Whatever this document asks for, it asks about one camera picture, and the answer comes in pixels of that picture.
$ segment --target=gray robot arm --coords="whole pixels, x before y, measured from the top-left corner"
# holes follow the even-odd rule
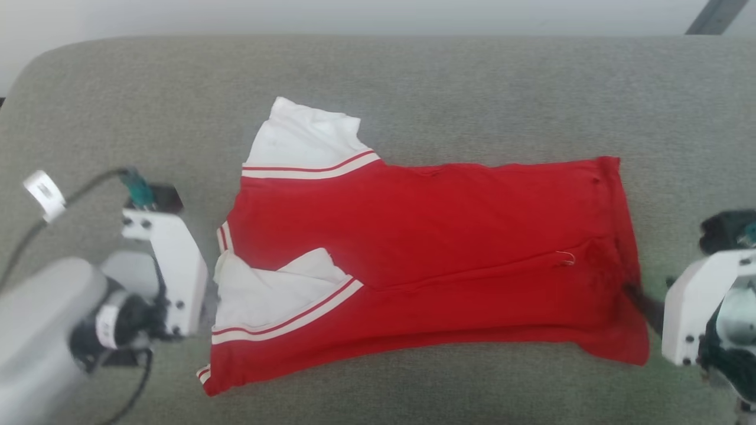
[[[206,263],[175,189],[148,192],[148,208],[123,210],[122,235],[149,241],[152,255],[61,259],[0,296],[0,425],[41,423],[100,366],[136,365],[153,341],[197,332]]]

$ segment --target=red and white stripe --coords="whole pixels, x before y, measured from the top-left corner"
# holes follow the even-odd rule
[[[271,338],[279,337],[292,330],[299,329],[326,313],[336,308],[339,304],[346,301],[354,295],[362,283],[352,276],[347,276],[345,281],[339,285],[331,294],[313,302],[304,312],[293,317],[286,318],[273,324],[266,324],[258,327],[233,326],[224,328],[213,328],[212,343],[223,344],[229,341],[265,341]]]
[[[228,222],[224,222],[216,232],[218,236],[218,247],[221,253],[229,251],[234,253],[234,242],[231,241],[231,229],[228,228]]]
[[[378,154],[372,150],[366,150],[354,155],[348,160],[328,168],[309,169],[298,167],[264,167],[244,164],[241,175],[251,178],[298,178],[305,180],[318,180],[345,175],[373,161],[379,160]]]
[[[204,385],[205,382],[207,382],[207,380],[210,379],[210,365],[207,365],[204,368],[199,369],[197,371],[197,377],[200,379],[200,382]]]

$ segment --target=gray cushion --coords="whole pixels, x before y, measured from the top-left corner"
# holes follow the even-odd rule
[[[622,157],[644,284],[700,256],[701,220],[754,206],[756,42],[235,36],[112,39],[35,59],[0,110],[0,258],[39,208],[20,183],[70,192],[130,164],[178,188],[209,265],[240,164],[277,95],[363,118],[361,140],[400,165]],[[48,229],[17,279],[65,255],[124,245],[111,183]],[[209,310],[212,312],[212,293]],[[644,368],[569,344],[469,344],[370,355],[207,398],[203,334],[157,347],[123,423],[732,423],[734,397],[659,354]],[[139,372],[108,370],[54,423],[117,411]]]

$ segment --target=red stripe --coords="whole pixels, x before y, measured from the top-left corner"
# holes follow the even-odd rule
[[[350,163],[351,161],[354,161],[358,158],[362,158],[365,155],[374,154],[372,150],[369,150],[367,152],[363,152],[362,154],[355,155],[348,160],[344,161],[343,163],[340,163],[337,166],[332,166],[328,168],[320,168],[320,169],[313,169],[313,168],[292,168],[292,167],[244,167],[243,169],[246,170],[255,170],[255,171],[305,171],[305,172],[323,172],[323,171],[332,171],[334,169],[337,169],[341,166],[345,166],[346,164]]]
[[[308,315],[308,314],[312,313],[312,312],[313,312],[314,310],[317,310],[317,309],[318,309],[319,307],[321,307],[321,306],[322,306],[323,304],[325,304],[326,302],[329,302],[329,301],[331,301],[331,300],[332,300],[332,299],[333,299],[333,298],[334,298],[335,296],[337,296],[337,295],[339,295],[339,294],[340,294],[341,292],[343,292],[343,291],[344,291],[344,290],[345,290],[345,289],[346,289],[346,288],[347,288],[347,287],[348,287],[348,286],[349,286],[349,285],[350,285],[350,284],[351,284],[352,282],[354,282],[354,281],[355,281],[355,279],[354,279],[354,278],[351,278],[351,279],[349,279],[349,282],[347,282],[346,284],[344,284],[344,286],[340,287],[340,288],[339,288],[339,290],[337,290],[336,292],[334,292],[334,293],[330,294],[330,296],[328,296],[328,298],[326,298],[326,299],[324,299],[323,301],[319,302],[319,303],[318,303],[318,304],[317,304],[316,306],[313,306],[313,307],[312,307],[312,308],[310,308],[309,310],[307,310],[307,311],[305,311],[305,312],[303,312],[303,313],[300,313],[300,314],[298,314],[298,315],[294,316],[293,318],[291,318],[291,319],[289,319],[289,320],[285,321],[285,322],[284,322],[284,323],[282,323],[282,324],[278,324],[278,325],[276,325],[276,326],[273,326],[273,327],[272,327],[272,328],[270,328],[270,329],[261,330],[261,331],[258,331],[258,332],[252,332],[251,330],[247,330],[247,329],[244,329],[243,327],[227,327],[226,329],[223,329],[223,330],[216,330],[216,331],[213,331],[213,333],[212,333],[212,334],[213,334],[213,335],[220,335],[221,333],[231,332],[231,331],[233,331],[233,330],[241,330],[241,331],[243,331],[243,332],[247,332],[247,333],[248,333],[248,334],[250,334],[250,335],[262,335],[262,334],[264,334],[264,333],[272,332],[272,331],[274,331],[274,330],[276,330],[276,329],[280,329],[280,328],[282,328],[282,327],[284,327],[284,326],[288,325],[289,323],[291,323],[291,322],[293,322],[293,321],[295,321],[295,320],[298,320],[298,319],[300,319],[300,318],[302,318],[302,317],[304,317],[304,316],[306,316],[306,315]]]
[[[226,232],[223,231],[223,226],[221,226],[221,240],[223,241],[223,250],[228,251],[228,245],[226,244]]]

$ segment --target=white wall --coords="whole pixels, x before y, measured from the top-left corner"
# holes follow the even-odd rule
[[[725,36],[756,37],[756,0],[748,2],[738,17],[727,27]]]
[[[169,33],[663,36],[706,0],[0,0],[0,96],[43,51]]]

